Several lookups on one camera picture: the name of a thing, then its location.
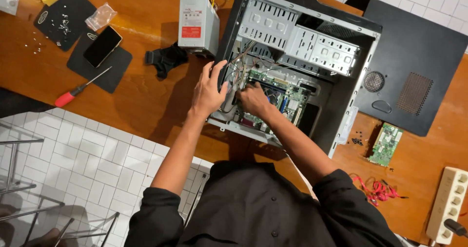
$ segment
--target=wooden desk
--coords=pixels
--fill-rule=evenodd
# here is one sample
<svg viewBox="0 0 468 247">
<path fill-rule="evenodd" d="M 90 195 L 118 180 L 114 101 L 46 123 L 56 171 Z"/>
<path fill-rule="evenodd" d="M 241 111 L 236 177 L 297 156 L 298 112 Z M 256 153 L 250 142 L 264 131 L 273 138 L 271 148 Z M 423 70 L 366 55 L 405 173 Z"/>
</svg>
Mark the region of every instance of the wooden desk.
<svg viewBox="0 0 468 247">
<path fill-rule="evenodd" d="M 167 47 L 177 40 L 179 0 L 90 0 L 99 6 L 108 2 L 118 15 L 111 25 L 123 36 L 122 47 L 133 54 L 133 60 L 115 93 L 109 95 L 91 85 L 65 109 L 171 146 L 190 107 L 201 67 L 206 60 L 190 56 L 188 64 L 173 69 L 167 79 L 159 81 L 153 66 L 145 66 L 146 50 Z M 354 14 L 359 10 L 335 0 L 320 0 Z M 221 30 L 224 30 L 231 3 L 218 11 Z M 56 97 L 72 89 L 85 79 L 70 71 L 66 62 L 70 51 L 62 52 L 44 38 L 32 25 L 42 8 L 40 0 L 20 0 L 17 16 L 0 12 L 0 86 L 53 104 Z M 42 43 L 40 54 L 33 54 L 32 46 Z M 348 173 L 356 173 L 364 180 L 385 179 L 410 199 L 390 199 L 380 202 L 379 210 L 390 228 L 398 234 L 420 243 L 428 242 L 425 227 L 444 166 L 468 169 L 466 143 L 468 137 L 468 56 L 465 55 L 450 85 L 439 113 L 427 137 L 404 133 L 390 166 L 372 165 L 364 159 L 365 146 L 340 145 L 333 160 Z M 377 119 L 359 114 L 350 139 L 362 131 L 368 139 Z M 282 175 L 300 190 L 307 187 L 284 155 L 269 146 L 261 146 L 237 134 L 220 132 L 206 125 L 196 149 L 196 156 L 209 161 L 253 156 L 257 161 L 274 162 Z M 467 216 L 459 221 L 468 224 Z M 454 237 L 452 246 L 462 246 L 464 239 Z"/>
</svg>

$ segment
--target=motherboard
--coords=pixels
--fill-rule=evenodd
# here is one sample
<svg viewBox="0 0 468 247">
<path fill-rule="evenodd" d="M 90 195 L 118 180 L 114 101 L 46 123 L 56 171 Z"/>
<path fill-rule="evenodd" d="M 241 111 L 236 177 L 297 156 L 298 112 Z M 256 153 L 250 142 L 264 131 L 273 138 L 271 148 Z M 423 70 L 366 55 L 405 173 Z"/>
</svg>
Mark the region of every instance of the motherboard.
<svg viewBox="0 0 468 247">
<path fill-rule="evenodd" d="M 267 76 L 264 72 L 252 70 L 249 72 L 246 83 L 253 85 L 255 82 L 260 83 L 268 101 L 297 126 L 301 121 L 311 91 L 282 79 Z M 243 112 L 242 109 L 236 111 L 235 118 L 237 119 L 235 121 L 244 126 L 271 133 L 269 127 L 260 118 Z"/>
<path fill-rule="evenodd" d="M 403 130 L 383 123 L 379 136 L 372 147 L 373 155 L 369 157 L 369 161 L 382 166 L 389 166 L 402 134 Z"/>
</svg>

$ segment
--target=mouse pad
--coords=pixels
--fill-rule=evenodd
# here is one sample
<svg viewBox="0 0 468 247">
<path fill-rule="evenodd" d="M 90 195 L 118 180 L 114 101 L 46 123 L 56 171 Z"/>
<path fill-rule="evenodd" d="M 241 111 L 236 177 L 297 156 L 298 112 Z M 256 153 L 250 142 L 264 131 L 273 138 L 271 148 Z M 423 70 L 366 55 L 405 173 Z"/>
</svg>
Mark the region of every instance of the mouse pad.
<svg viewBox="0 0 468 247">
<path fill-rule="evenodd" d="M 122 76 L 128 68 L 132 60 L 132 54 L 125 51 L 122 47 L 117 47 L 109 56 L 102 62 L 101 66 L 94 68 L 84 57 L 83 53 L 96 39 L 98 33 L 86 28 L 81 35 L 78 43 L 73 49 L 72 54 L 67 62 L 67 67 L 85 77 L 88 80 L 93 79 L 98 74 L 112 66 L 112 68 L 97 78 L 93 83 L 101 89 L 113 93 L 120 83 Z"/>
<path fill-rule="evenodd" d="M 88 0 L 58 0 L 42 8 L 34 26 L 62 51 L 68 51 L 87 28 L 85 20 L 95 11 Z"/>
</svg>

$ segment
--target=hand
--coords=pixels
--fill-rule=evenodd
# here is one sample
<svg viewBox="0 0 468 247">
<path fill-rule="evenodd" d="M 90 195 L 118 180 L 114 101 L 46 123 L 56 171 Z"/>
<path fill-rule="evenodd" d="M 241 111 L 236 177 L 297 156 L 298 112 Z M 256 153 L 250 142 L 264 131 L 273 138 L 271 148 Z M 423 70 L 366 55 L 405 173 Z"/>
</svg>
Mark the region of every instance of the hand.
<svg viewBox="0 0 468 247">
<path fill-rule="evenodd" d="M 227 61 L 221 61 L 212 68 L 213 63 L 210 62 L 203 67 L 200 80 L 193 90 L 190 113 L 203 119 L 206 119 L 211 113 L 218 110 L 226 98 L 227 82 L 223 83 L 221 91 L 218 92 L 218 76 L 219 71 L 227 64 Z"/>
<path fill-rule="evenodd" d="M 247 84 L 244 89 L 237 91 L 235 96 L 238 100 L 241 100 L 244 111 L 262 120 L 265 119 L 272 108 L 276 109 L 268 101 L 268 97 L 266 97 L 259 82 L 255 82 L 254 86 Z"/>
</svg>

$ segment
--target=white power strip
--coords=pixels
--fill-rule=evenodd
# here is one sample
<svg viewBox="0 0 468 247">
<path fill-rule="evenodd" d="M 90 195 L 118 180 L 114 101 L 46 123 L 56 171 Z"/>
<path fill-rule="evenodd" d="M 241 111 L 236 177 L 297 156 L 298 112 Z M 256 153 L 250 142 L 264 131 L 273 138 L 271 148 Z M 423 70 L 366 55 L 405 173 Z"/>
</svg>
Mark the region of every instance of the white power strip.
<svg viewBox="0 0 468 247">
<path fill-rule="evenodd" d="M 453 233 L 444 226 L 444 221 L 458 220 L 467 187 L 467 171 L 449 166 L 444 169 L 426 230 L 427 236 L 436 243 L 452 242 Z"/>
</svg>

